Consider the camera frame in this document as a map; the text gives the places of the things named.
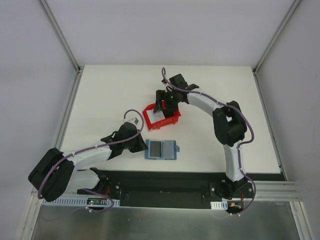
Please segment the grey credit card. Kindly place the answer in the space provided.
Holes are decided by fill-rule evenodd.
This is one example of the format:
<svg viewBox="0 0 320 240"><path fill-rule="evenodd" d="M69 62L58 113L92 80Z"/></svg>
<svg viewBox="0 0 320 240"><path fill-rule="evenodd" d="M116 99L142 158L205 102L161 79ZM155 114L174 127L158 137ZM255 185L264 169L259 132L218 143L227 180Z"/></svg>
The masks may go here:
<svg viewBox="0 0 320 240"><path fill-rule="evenodd" d="M160 158L161 157L161 142L160 141L150 141L149 156L151 158Z"/></svg>

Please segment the blue card holder wallet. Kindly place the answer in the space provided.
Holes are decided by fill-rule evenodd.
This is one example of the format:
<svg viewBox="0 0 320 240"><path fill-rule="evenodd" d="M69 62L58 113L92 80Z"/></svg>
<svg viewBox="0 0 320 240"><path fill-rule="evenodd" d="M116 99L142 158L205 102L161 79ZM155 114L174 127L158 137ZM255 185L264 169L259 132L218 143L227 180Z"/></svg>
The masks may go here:
<svg viewBox="0 0 320 240"><path fill-rule="evenodd" d="M159 158L150 157L150 154L149 154L150 141L161 142L161 157L159 157ZM146 160L176 160L177 153L180 152L180 147L177 145L175 140L150 140L150 139L147 139L146 145L148 146L148 149L144 153L144 158Z"/></svg>

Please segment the red plastic bin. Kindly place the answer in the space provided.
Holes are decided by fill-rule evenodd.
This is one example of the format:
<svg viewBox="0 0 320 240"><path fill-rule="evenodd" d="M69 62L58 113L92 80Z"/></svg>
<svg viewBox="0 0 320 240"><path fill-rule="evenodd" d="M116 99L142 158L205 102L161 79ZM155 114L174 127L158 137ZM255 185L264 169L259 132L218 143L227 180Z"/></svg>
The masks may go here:
<svg viewBox="0 0 320 240"><path fill-rule="evenodd" d="M178 122L181 113L179 110L174 110L169 116L165 116L163 111L154 113L155 103L149 104L143 111L143 117L148 130L159 130L168 125L174 125Z"/></svg>

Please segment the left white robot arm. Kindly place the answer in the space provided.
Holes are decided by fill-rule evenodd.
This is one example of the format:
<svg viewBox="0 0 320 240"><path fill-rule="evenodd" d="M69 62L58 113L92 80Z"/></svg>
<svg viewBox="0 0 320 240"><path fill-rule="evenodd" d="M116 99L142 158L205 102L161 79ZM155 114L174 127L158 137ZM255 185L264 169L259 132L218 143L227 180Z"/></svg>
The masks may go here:
<svg viewBox="0 0 320 240"><path fill-rule="evenodd" d="M137 126L125 122L119 130L87 148L70 153L56 147L49 149L29 174L28 181L38 190L40 199L52 202L66 191L77 171L118 157L124 150L137 153L147 149Z"/></svg>

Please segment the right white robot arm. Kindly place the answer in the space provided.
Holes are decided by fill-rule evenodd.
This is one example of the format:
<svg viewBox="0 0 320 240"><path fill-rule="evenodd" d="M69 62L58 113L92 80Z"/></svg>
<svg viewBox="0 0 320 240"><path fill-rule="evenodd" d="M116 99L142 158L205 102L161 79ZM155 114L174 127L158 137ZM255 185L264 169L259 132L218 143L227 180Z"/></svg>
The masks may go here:
<svg viewBox="0 0 320 240"><path fill-rule="evenodd" d="M223 145L226 171L225 192L230 197L242 193L248 182L242 168L241 142L247 132L247 122L236 101L221 102L203 92L198 85L188 84L179 73L167 78L166 70L161 70L166 85L165 90L156 91L155 114L161 112L165 117L172 117L179 109L179 103L195 106L212 117L214 134Z"/></svg>

